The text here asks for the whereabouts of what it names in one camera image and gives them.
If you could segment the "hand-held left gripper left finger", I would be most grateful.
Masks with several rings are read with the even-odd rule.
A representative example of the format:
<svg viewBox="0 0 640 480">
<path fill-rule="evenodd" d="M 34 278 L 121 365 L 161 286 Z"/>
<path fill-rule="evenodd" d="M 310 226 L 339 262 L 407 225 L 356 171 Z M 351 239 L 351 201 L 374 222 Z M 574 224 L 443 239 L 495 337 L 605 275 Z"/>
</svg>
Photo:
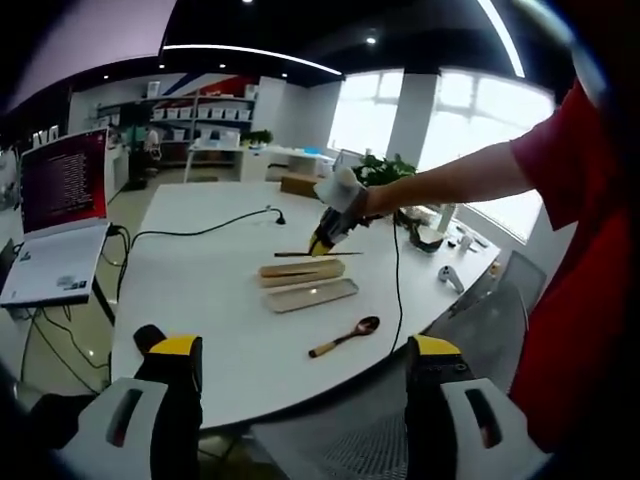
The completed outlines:
<svg viewBox="0 0 640 480">
<path fill-rule="evenodd" d="M 77 479 L 196 479 L 202 338 L 168 337 L 136 374 L 114 381 L 78 417 L 64 446 Z"/>
</svg>

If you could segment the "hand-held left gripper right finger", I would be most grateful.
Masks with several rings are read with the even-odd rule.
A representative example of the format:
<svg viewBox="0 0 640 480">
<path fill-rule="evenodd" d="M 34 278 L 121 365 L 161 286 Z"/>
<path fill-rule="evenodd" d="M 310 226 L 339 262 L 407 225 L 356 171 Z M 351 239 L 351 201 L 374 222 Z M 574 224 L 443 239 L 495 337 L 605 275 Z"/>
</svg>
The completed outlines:
<svg viewBox="0 0 640 480">
<path fill-rule="evenodd" d="M 530 479 L 548 455 L 521 410 L 477 378 L 452 343 L 407 341 L 405 430 L 409 479 Z"/>
</svg>

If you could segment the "person's right hand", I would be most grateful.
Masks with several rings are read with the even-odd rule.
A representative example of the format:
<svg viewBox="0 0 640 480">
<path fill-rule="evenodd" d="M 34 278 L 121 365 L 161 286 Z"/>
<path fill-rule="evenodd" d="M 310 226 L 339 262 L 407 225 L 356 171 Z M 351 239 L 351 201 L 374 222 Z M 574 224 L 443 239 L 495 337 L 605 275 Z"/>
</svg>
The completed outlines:
<svg viewBox="0 0 640 480">
<path fill-rule="evenodd" d="M 364 218 L 380 217 L 393 213 L 397 208 L 390 185 L 371 186 L 366 190 L 360 215 Z"/>
</svg>

